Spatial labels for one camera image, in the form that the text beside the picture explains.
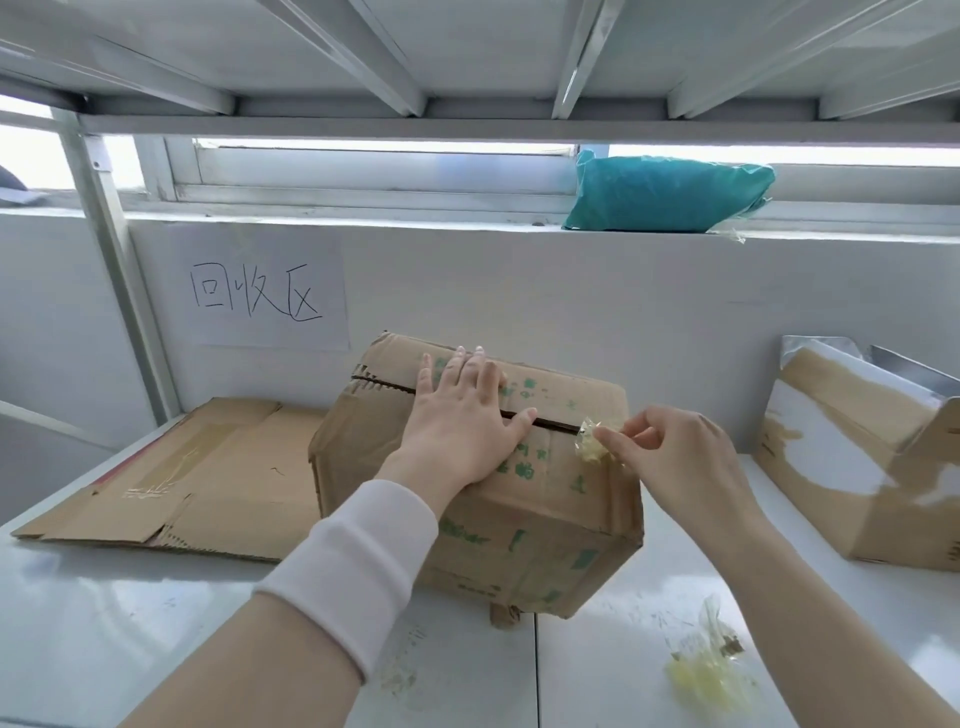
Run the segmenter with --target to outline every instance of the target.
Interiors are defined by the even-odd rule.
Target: teal plastic bag
[[[577,157],[577,202],[564,227],[579,231],[706,232],[768,202],[777,178],[762,164],[670,157]]]

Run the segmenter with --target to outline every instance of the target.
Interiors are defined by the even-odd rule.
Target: hand
[[[593,434],[711,559],[768,522],[727,433],[703,415],[651,406],[620,432],[600,426]]]
[[[424,354],[400,448],[377,477],[406,486],[439,518],[454,496],[507,459],[530,432],[537,410],[531,407],[504,422],[497,396],[502,374],[483,347],[473,354],[458,348],[436,392],[432,364]]]

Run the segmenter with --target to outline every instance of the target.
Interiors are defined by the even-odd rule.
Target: left hand
[[[460,347],[434,391],[433,361],[424,354],[400,448],[377,477],[412,490],[439,519],[454,496],[507,459],[537,418],[531,407],[504,422],[497,393],[501,377],[483,347],[473,354]]]

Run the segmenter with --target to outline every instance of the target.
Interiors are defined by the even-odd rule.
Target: metal post
[[[156,423],[162,425],[179,415],[180,400],[110,174],[107,147],[101,136],[81,130],[76,113],[53,109],[53,116],[62,124],[60,141],[84,215],[104,258]]]

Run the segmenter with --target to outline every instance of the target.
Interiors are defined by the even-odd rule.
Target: forearm
[[[364,483],[124,728],[343,725],[436,538],[419,496]]]
[[[121,728],[335,728],[361,677],[314,622],[254,595],[134,710]]]
[[[802,728],[956,728],[960,716],[769,523],[708,554]]]

